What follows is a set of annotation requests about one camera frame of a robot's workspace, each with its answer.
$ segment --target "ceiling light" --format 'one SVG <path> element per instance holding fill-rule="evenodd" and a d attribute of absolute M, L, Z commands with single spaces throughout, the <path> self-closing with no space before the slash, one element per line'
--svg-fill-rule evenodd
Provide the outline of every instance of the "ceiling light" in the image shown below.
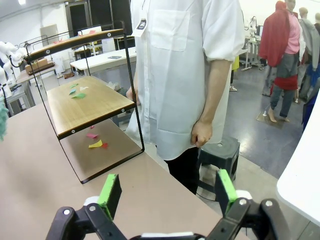
<path fill-rule="evenodd" d="M 20 5 L 26 4 L 26 0 L 18 0 L 18 2 L 19 2 Z"/>

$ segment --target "white shirt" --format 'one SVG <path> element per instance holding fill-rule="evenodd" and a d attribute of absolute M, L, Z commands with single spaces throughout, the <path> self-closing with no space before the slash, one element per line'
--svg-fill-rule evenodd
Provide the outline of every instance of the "white shirt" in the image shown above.
<path fill-rule="evenodd" d="M 131 0 L 131 16 L 134 28 L 147 16 L 145 32 L 135 38 L 143 138 L 173 160 L 195 147 L 191 132 L 206 102 L 208 61 L 233 62 L 244 46 L 241 7 L 238 0 Z M 229 83 L 209 143 L 222 139 Z M 133 114 L 127 132 L 137 130 Z"/>

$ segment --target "gray sweater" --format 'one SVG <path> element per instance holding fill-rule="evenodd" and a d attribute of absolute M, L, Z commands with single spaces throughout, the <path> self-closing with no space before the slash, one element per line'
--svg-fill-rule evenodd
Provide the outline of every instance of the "gray sweater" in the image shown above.
<path fill-rule="evenodd" d="M 299 19 L 308 54 L 312 56 L 312 67 L 317 69 L 320 53 L 320 35 L 316 27 L 306 18 Z"/>

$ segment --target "teal plush object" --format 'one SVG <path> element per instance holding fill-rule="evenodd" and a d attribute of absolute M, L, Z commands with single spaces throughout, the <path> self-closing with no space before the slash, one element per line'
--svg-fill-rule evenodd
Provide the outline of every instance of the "teal plush object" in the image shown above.
<path fill-rule="evenodd" d="M 8 119 L 8 109 L 6 109 L 5 104 L 1 101 L 0 97 L 0 141 L 4 140 L 6 134 L 6 122 Z"/>

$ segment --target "ceiling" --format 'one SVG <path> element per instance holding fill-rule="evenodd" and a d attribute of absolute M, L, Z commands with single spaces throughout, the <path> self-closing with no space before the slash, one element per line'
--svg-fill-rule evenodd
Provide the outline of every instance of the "ceiling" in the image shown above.
<path fill-rule="evenodd" d="M 20 5 L 18 0 L 0 0 L 0 18 L 7 15 L 30 9 L 36 5 L 47 5 L 63 2 L 63 0 L 25 0 L 25 5 Z"/>

